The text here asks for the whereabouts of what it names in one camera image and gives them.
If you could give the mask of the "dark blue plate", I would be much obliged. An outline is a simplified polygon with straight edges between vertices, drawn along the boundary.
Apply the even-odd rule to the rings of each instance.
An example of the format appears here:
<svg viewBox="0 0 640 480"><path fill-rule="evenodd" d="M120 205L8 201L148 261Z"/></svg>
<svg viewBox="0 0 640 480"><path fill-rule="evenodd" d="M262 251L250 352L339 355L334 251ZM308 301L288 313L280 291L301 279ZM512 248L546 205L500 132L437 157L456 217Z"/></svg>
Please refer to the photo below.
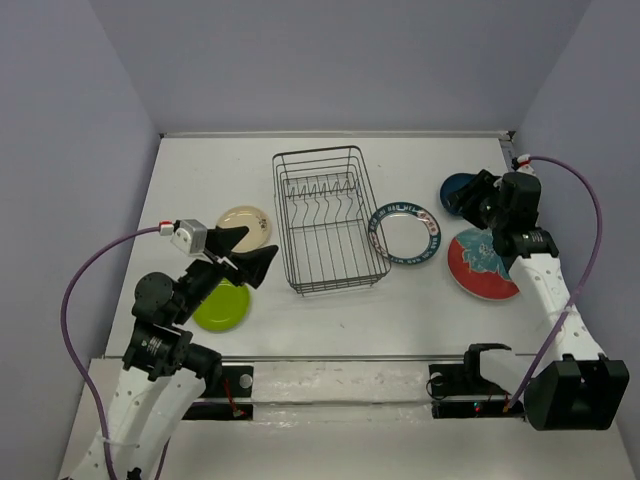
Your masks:
<svg viewBox="0 0 640 480"><path fill-rule="evenodd" d="M439 190L439 198L447 213L459 216L457 210L451 206L449 196L465 187L474 177L475 175L471 173L455 173L443 181Z"/></svg>

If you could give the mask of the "white plate teal lettered rim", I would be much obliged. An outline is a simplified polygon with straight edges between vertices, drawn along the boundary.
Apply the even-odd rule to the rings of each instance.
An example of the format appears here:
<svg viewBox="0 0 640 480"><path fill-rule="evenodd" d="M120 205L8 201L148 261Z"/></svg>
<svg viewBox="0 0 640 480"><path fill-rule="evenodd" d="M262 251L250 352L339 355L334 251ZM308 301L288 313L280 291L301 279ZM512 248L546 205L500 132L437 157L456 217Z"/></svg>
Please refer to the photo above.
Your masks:
<svg viewBox="0 0 640 480"><path fill-rule="evenodd" d="M398 265L417 265L438 252L442 233L436 218L411 202L392 202L369 218L369 241L376 252Z"/></svg>

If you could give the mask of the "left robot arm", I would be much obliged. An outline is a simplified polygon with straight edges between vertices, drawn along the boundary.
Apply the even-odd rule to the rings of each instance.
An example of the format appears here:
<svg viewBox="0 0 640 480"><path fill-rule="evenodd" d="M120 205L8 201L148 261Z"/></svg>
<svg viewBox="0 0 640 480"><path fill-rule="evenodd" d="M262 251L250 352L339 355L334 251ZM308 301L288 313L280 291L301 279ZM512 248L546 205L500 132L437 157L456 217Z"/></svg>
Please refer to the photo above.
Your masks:
<svg viewBox="0 0 640 480"><path fill-rule="evenodd" d="M278 253L268 245L235 252L245 226L207 228L193 219L162 221L131 233L170 239L192 262L177 280L162 272L143 276L134 289L134 322L113 397L104 403L72 345L67 313L71 293L87 270L69 282L60 307L63 342L88 387L99 428L72 479L151 479L161 475L169 441L184 415L202 395L215 392L223 377L220 353L198 345L183 326L219 284L258 288Z"/></svg>

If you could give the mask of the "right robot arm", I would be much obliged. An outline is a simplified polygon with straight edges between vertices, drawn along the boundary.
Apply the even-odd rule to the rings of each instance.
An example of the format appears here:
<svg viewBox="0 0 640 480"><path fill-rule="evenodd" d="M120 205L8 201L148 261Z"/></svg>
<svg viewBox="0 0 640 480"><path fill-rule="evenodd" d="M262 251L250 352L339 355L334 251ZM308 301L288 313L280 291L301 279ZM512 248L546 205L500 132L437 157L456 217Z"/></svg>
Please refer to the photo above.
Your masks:
<svg viewBox="0 0 640 480"><path fill-rule="evenodd" d="M541 191L526 168L501 177L482 170L447 197L453 211L490 230L493 249L528 309L549 330L531 361L506 345L470 345L460 379L473 392L498 387L512 404L522 404L538 431L607 430L629 371L623 361L607 357L575 306L555 242L537 224Z"/></svg>

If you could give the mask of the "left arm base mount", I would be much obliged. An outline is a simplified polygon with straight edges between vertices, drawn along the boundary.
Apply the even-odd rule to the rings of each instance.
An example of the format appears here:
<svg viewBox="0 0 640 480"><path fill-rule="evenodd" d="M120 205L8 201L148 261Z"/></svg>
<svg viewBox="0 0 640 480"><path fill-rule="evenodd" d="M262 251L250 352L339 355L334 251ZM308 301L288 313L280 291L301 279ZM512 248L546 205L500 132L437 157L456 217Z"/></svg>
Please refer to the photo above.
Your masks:
<svg viewBox="0 0 640 480"><path fill-rule="evenodd" d="M215 384L207 384L205 392L184 414L185 421L251 421L254 366L230 363L222 366Z"/></svg>

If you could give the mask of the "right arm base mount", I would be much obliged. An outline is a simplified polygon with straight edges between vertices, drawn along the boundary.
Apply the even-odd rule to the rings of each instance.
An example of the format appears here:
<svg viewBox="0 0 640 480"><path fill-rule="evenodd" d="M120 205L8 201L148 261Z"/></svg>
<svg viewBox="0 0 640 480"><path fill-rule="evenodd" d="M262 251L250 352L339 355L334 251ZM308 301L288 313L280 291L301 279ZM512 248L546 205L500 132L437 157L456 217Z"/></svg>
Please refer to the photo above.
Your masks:
<svg viewBox="0 0 640 480"><path fill-rule="evenodd" d="M510 394L480 375L481 354L494 351L511 353L512 349L500 343L475 343L461 362L429 365L425 389L434 419L525 418L520 401L509 407Z"/></svg>

